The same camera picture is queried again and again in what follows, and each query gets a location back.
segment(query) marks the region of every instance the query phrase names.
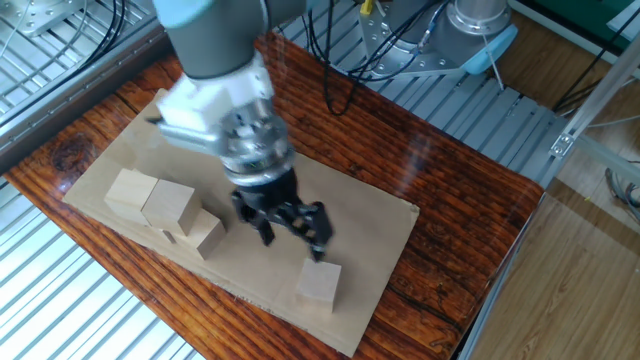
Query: varnished wood surface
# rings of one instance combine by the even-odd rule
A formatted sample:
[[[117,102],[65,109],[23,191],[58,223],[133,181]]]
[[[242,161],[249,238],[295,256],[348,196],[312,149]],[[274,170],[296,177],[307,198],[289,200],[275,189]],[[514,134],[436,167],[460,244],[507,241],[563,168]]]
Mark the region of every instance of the varnished wood surface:
[[[266,56],[275,107],[296,149],[421,210],[355,358],[449,358],[542,189],[369,90],[358,92],[345,116],[331,116],[322,67],[292,43],[275,43]],[[61,202],[157,90],[180,74],[174,57],[158,61],[5,177],[203,356],[340,358],[304,331]],[[339,107],[350,84],[339,76],[330,83]]]

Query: black cable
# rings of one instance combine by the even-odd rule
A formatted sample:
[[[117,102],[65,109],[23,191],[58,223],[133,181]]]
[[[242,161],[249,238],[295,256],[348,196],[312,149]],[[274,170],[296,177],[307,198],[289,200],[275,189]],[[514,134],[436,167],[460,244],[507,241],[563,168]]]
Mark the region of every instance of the black cable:
[[[365,62],[364,65],[355,67],[355,68],[353,68],[351,70],[345,70],[343,75],[349,77],[352,80],[356,80],[356,77],[354,77],[353,74],[359,72],[362,69],[365,69],[365,72],[368,72],[368,71],[371,71],[371,70],[375,69],[378,66],[378,64],[380,63],[380,61],[382,60],[382,58],[387,53],[389,53],[389,51],[391,51],[391,49],[393,49],[393,46],[398,42],[400,37],[402,37],[402,35],[404,35],[406,32],[410,31],[417,24],[417,22],[420,20],[420,18],[422,16],[424,16],[425,13],[426,13],[426,10],[424,10],[424,11],[421,10],[421,11],[416,12],[416,14],[414,14],[414,16],[412,16],[413,19],[412,19],[411,23],[408,24],[408,27],[406,27],[406,25],[407,25],[406,23],[401,25],[400,28],[398,28],[398,30],[393,32],[390,36],[388,36],[385,39],[385,41],[383,42],[383,45],[386,46],[386,49],[384,49],[384,51],[382,51],[382,52],[380,52],[380,51],[374,52],[371,55],[370,62],[368,62],[368,63]],[[315,33],[315,28],[313,27],[313,12],[309,11],[307,17],[308,17],[308,22],[309,22],[310,26],[307,25],[307,21],[304,19],[304,17],[302,18],[302,20],[303,20],[303,25],[305,27],[305,32],[308,34],[307,43],[311,44],[311,53],[317,59],[319,59],[321,61],[329,61],[329,59],[325,56],[324,52],[321,50],[321,47],[320,47],[319,42],[318,42],[317,35]],[[364,82],[376,81],[375,79],[372,79],[372,80],[361,79],[361,80],[363,80]]]
[[[87,60],[85,60],[84,63],[82,63],[82,65],[80,65],[80,67],[78,67],[78,69],[74,71],[72,76],[81,73],[84,69],[93,65],[96,61],[100,60],[107,52],[109,52],[109,50],[113,48],[113,45],[115,44],[117,37],[120,35],[125,22],[126,0],[121,0],[120,4],[122,9],[120,11],[120,16],[118,17],[118,2],[117,0],[113,0],[113,14],[111,16],[111,23],[109,24],[104,37],[95,48],[95,50],[91,53],[91,55],[89,55]]]
[[[620,27],[620,29],[618,29],[618,31],[616,31],[616,33],[613,35],[613,37],[611,39],[609,39],[609,41],[605,44],[605,46],[598,53],[598,55],[595,57],[595,59],[593,59],[591,64],[589,64],[589,66],[587,66],[587,68],[582,72],[582,74],[578,77],[578,79],[576,79],[576,81],[571,85],[571,87],[562,95],[560,100],[558,100],[558,102],[553,106],[553,111],[554,112],[557,112],[560,109],[560,107],[568,100],[567,98],[570,97],[570,95],[573,92],[573,90],[580,84],[580,82],[582,82],[582,80],[584,80],[584,78],[587,76],[589,71],[591,71],[591,69],[593,69],[593,67],[598,63],[598,61],[602,58],[602,56],[607,52],[606,49],[613,45],[613,42],[616,41],[616,39],[622,34],[624,29],[626,29],[627,26],[629,26],[629,24],[631,24],[631,22],[638,16],[638,14],[640,14],[640,8],[638,8],[633,13],[633,15],[631,15],[631,17],[622,25],[622,27]]]
[[[353,87],[351,88],[351,91],[349,92],[349,96],[347,98],[347,101],[345,103],[344,108],[341,111],[336,111],[333,108],[333,99],[331,99],[330,94],[329,94],[329,74],[331,71],[331,62],[329,61],[330,59],[330,53],[331,53],[331,30],[332,30],[332,25],[333,25],[333,1],[330,1],[330,5],[329,5],[329,14],[328,14],[328,25],[327,25],[327,35],[326,35],[326,43],[325,43],[325,52],[323,54],[323,58],[324,58],[324,81],[323,81],[323,87],[324,87],[324,96],[325,96],[325,102],[327,105],[327,108],[329,109],[329,112],[331,112],[331,114],[335,115],[335,116],[342,116],[344,115],[348,110],[349,107],[351,106],[351,103],[353,102],[353,98],[355,95],[355,92],[358,88],[358,86],[360,86],[363,83],[364,79],[364,73],[367,71],[367,68],[369,68],[369,66],[371,66],[371,64],[373,64],[374,62],[378,62],[382,59],[382,56],[384,56],[384,54],[386,54],[391,47],[393,47],[393,45],[395,45],[395,43],[400,39],[400,37],[402,35],[404,35],[407,31],[409,31],[416,23],[417,21],[424,15],[424,13],[431,7],[433,6],[435,3],[437,2],[437,0],[434,1],[429,1],[428,3],[426,3],[424,6],[422,6],[422,8],[420,8],[420,10],[418,10],[414,15],[412,15],[409,19],[407,19],[402,25],[400,25],[400,27],[398,29],[396,29],[395,31],[393,31],[389,37],[383,41],[380,46],[378,46],[378,48],[373,52],[371,58],[365,62],[365,64],[363,64],[362,66],[360,66],[359,68],[357,68],[358,70],[353,71],[354,69],[350,70],[347,72],[348,77],[351,78],[352,80],[354,80],[354,84]],[[310,31],[311,36],[313,37],[315,35],[315,32],[313,30]],[[381,53],[380,51],[382,50],[383,47],[385,47],[385,45],[388,45],[387,49],[385,50],[385,52]],[[406,68],[409,67],[409,65],[411,65],[411,63],[413,62],[414,58],[408,62],[403,68],[400,69],[400,71],[395,72],[394,74],[390,75],[390,76],[386,76],[384,78],[378,78],[378,79],[366,79],[364,82],[369,82],[369,81],[384,81],[384,80],[388,80],[389,78],[396,76],[397,74],[399,74],[400,72],[404,71]],[[355,74],[356,72],[359,72],[358,76],[353,77],[353,74]]]

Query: wood grain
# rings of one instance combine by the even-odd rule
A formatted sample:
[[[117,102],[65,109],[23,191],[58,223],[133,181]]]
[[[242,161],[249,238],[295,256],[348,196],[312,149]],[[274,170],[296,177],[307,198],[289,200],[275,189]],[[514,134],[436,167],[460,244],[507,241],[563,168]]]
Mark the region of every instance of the wood grain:
[[[356,358],[447,359],[468,329],[542,189],[382,96],[360,89],[326,110],[322,67],[282,39],[262,47],[275,107],[296,149],[420,207]],[[162,59],[11,169],[6,178],[207,358],[340,358],[304,331],[76,213],[62,197],[160,88]],[[336,106],[350,89],[330,80]]]
[[[638,235],[567,189],[537,210],[471,359],[640,356]]]

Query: wooden cube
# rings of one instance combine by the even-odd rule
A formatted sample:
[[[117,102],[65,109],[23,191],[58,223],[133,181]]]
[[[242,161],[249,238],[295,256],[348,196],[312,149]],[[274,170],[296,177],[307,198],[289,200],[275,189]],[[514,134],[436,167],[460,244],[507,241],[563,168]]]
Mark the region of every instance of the wooden cube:
[[[176,242],[188,253],[206,260],[226,234],[227,231],[220,219],[200,209],[189,235],[173,235]]]
[[[305,259],[296,288],[297,303],[332,313],[341,270],[340,265]]]
[[[104,201],[119,217],[149,226],[149,222],[142,215],[142,208],[157,183],[158,179],[154,177],[122,169],[105,195]]]
[[[142,214],[155,228],[187,236],[201,208],[202,203],[194,189],[159,180],[142,208]]]

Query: wire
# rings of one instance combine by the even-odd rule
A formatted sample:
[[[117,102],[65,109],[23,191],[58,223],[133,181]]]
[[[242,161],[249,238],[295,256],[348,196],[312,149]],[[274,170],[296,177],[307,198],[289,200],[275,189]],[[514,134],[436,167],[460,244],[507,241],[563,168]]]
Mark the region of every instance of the wire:
[[[122,31],[122,28],[124,27],[126,0],[121,0],[120,6],[121,11],[120,16],[118,17],[118,2],[117,0],[113,0],[113,15],[111,16],[111,23],[109,24],[109,28],[107,28],[107,32],[105,33],[102,41],[100,41],[96,49],[91,53],[91,55],[89,55],[89,57],[87,57],[82,65],[80,65],[80,67],[78,67],[78,69],[71,76],[75,76],[82,72],[84,69],[95,64],[113,48],[118,36],[120,35],[120,32]]]
[[[380,0],[375,0],[375,2],[376,2],[376,7],[378,8],[378,11],[380,12],[380,14],[382,14],[382,17],[386,17],[387,13],[382,8],[382,4],[380,3]]]
[[[407,31],[409,31],[417,22],[418,20],[426,13],[426,11],[433,6],[436,3],[436,1],[429,1],[427,2],[425,5],[423,5],[420,10],[418,10],[414,15],[412,15],[411,17],[409,17],[409,19],[407,19],[402,25],[400,25],[400,27],[396,30],[394,30],[389,37],[387,37],[387,39],[385,39],[385,41],[383,41],[378,48],[372,53],[371,57],[369,58],[369,60],[367,60],[362,66],[356,68],[356,69],[352,69],[347,71],[348,77],[350,79],[352,79],[354,81],[354,84],[351,88],[351,91],[349,92],[349,95],[347,97],[346,103],[343,107],[342,110],[337,111],[336,109],[334,109],[333,107],[333,99],[331,98],[330,94],[329,94],[329,75],[331,72],[331,61],[329,60],[331,58],[331,30],[333,27],[333,10],[334,10],[334,3],[333,1],[329,2],[329,11],[328,11],[328,23],[327,23],[327,34],[326,34],[326,38],[325,38],[325,51],[324,54],[321,53],[320,59],[324,62],[324,79],[323,79],[323,89],[324,89],[324,98],[325,98],[325,103],[327,105],[327,109],[329,110],[329,112],[335,116],[342,116],[344,115],[348,110],[349,107],[351,106],[351,103],[353,102],[353,98],[355,95],[356,90],[358,89],[358,87],[365,82],[372,82],[372,81],[386,81],[389,80],[390,78],[398,75],[399,73],[401,73],[402,71],[406,70],[411,63],[413,63],[413,61],[415,60],[415,58],[417,57],[418,53],[416,52],[414,54],[414,56],[412,57],[412,59],[407,62],[407,64],[405,64],[402,68],[400,68],[398,71],[394,72],[391,75],[387,75],[385,77],[382,78],[375,78],[372,79],[370,76],[368,78],[365,79],[365,72],[367,72],[369,69],[369,67],[372,64],[376,64],[375,66],[378,66],[377,64],[382,60],[382,57],[388,53],[391,48],[395,45],[395,43],[400,39],[400,37],[402,37],[402,35],[404,35]],[[318,46],[317,44],[317,38],[315,38],[315,31],[313,29],[313,18],[311,17],[311,12],[309,12],[309,22],[311,23],[310,26],[310,37],[311,37],[311,42],[312,42],[312,48],[313,46]]]
[[[493,54],[491,50],[489,50],[489,42],[487,41],[487,37],[482,34],[482,40],[484,40],[484,48],[487,51],[487,55],[489,55],[489,60],[491,60],[491,66],[493,66],[493,71],[496,73],[496,79],[498,80],[498,84],[500,85],[500,90],[504,91],[504,83],[502,82],[502,77],[500,76],[500,72],[498,71],[498,66],[496,65],[496,61],[493,59]]]
[[[18,28],[22,25],[22,22],[27,17],[27,13],[29,12],[29,7],[30,6],[31,6],[31,1],[27,1],[27,6],[24,8],[24,11],[22,12],[22,16],[20,17],[20,20],[18,21],[18,24],[16,25],[16,27],[13,28],[13,30],[11,30],[11,34],[9,34],[9,37],[7,38],[7,41],[4,43],[4,46],[2,47],[2,50],[0,51],[0,59],[2,59],[2,57],[4,57],[4,53],[5,53],[5,51],[7,51],[7,48],[9,47],[9,43],[11,42],[11,39],[13,39],[13,37],[16,35],[16,33],[18,32]]]
[[[638,120],[640,119],[640,115],[636,115],[636,116],[632,116],[630,118],[626,118],[626,119],[622,119],[622,120],[616,120],[616,121],[611,121],[608,123],[604,123],[604,124],[596,124],[596,125],[589,125],[587,126],[587,129],[593,129],[593,128],[597,128],[597,127],[605,127],[605,126],[613,126],[613,125],[620,125],[629,121],[634,121],[634,120]]]
[[[605,44],[605,46],[598,53],[598,55],[595,57],[595,59],[593,59],[593,61],[589,64],[589,66],[587,66],[587,68],[582,72],[582,74],[578,77],[578,79],[576,79],[576,81],[573,82],[571,87],[569,87],[569,89],[562,95],[560,100],[558,100],[558,102],[553,106],[553,111],[554,112],[557,112],[561,108],[561,106],[568,100],[567,98],[571,95],[573,90],[578,86],[578,84],[580,84],[582,82],[582,80],[584,80],[584,78],[587,76],[589,71],[591,71],[591,69],[593,69],[593,67],[596,66],[598,61],[607,52],[606,49],[613,45],[613,42],[622,34],[624,29],[626,29],[627,26],[629,26],[629,24],[631,24],[631,22],[633,22],[633,20],[638,16],[638,14],[640,14],[640,8],[638,8],[633,13],[633,15],[631,15],[631,17],[629,17],[629,19],[620,27],[620,29],[618,29],[618,31],[616,31],[616,33],[613,35],[613,37],[611,39],[609,39],[609,41]]]

